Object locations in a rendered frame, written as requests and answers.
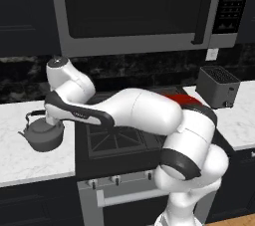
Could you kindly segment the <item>black microwave door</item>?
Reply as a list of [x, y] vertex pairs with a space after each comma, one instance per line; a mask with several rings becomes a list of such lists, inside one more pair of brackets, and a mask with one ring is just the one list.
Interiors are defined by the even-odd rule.
[[194, 35], [196, 0], [66, 0], [70, 35]]

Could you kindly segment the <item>black stove hob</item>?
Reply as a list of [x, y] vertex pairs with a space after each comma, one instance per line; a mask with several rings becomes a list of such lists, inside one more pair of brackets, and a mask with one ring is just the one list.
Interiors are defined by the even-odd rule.
[[213, 143], [217, 116], [181, 107], [151, 91], [122, 90], [83, 109], [97, 120], [75, 123], [76, 176], [96, 179], [153, 169], [158, 178], [214, 182], [229, 159]]

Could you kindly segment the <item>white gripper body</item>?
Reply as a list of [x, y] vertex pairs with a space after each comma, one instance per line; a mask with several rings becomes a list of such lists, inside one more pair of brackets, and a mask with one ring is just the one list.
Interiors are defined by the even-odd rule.
[[63, 126], [63, 123], [52, 116], [50, 116], [48, 113], [46, 114], [46, 123], [51, 126]]

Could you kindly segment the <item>grey toaster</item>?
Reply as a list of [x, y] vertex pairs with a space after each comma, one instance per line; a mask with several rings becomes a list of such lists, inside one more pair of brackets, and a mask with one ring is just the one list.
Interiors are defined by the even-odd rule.
[[221, 66], [199, 69], [195, 91], [213, 109], [232, 108], [240, 87], [240, 80]]

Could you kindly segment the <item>dark base cupboard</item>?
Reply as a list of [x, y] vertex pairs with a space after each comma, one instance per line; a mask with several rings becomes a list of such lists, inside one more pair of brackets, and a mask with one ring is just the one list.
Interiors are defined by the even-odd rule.
[[75, 178], [1, 187], [0, 226], [84, 226]]
[[255, 148], [237, 150], [230, 157], [207, 216], [207, 223], [255, 213]]

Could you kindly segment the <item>silver microwave oven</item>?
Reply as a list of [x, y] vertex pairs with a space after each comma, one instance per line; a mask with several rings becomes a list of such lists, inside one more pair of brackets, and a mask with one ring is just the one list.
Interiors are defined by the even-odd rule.
[[246, 0], [218, 0], [206, 47], [195, 48], [193, 34], [74, 38], [70, 35], [66, 0], [54, 0], [61, 52], [66, 57], [231, 48], [236, 43]]

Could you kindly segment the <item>dark wall cupboard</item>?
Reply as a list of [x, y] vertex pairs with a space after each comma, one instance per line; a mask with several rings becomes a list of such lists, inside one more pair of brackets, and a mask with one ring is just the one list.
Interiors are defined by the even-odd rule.
[[0, 58], [60, 53], [53, 0], [0, 0]]
[[255, 43], [255, 0], [246, 0], [236, 43]]

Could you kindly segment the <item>silver oven front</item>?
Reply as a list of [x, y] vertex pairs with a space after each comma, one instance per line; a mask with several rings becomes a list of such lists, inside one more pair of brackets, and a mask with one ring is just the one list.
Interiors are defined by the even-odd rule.
[[[85, 226], [204, 226], [212, 200], [221, 182], [219, 180], [201, 187], [181, 188], [178, 183], [170, 184], [168, 190], [157, 187], [158, 174], [148, 180], [147, 171], [120, 175], [121, 183], [116, 186], [112, 176], [97, 179], [93, 189], [89, 181], [78, 183]], [[99, 207], [96, 191], [100, 189], [157, 188], [168, 195], [125, 204]]]

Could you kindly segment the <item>dark grey kettle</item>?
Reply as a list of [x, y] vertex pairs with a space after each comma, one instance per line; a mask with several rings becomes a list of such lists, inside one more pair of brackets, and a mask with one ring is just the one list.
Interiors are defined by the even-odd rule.
[[26, 126], [23, 131], [19, 131], [38, 152], [48, 152], [56, 149], [61, 145], [64, 138], [63, 126], [51, 126], [46, 123], [45, 110], [32, 111], [26, 114]]

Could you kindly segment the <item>white wall socket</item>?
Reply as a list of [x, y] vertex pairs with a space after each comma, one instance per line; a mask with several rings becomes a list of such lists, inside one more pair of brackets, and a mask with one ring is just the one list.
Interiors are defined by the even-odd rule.
[[206, 54], [206, 61], [215, 61], [217, 59], [218, 49], [208, 49]]

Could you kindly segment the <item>red round pan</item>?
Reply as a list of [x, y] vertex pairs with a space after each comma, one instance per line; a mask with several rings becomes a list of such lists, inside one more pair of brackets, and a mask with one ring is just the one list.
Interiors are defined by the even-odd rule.
[[185, 94], [163, 94], [164, 97], [168, 98], [171, 101], [178, 103], [181, 107], [195, 107], [201, 106], [201, 102], [196, 98], [185, 95]]

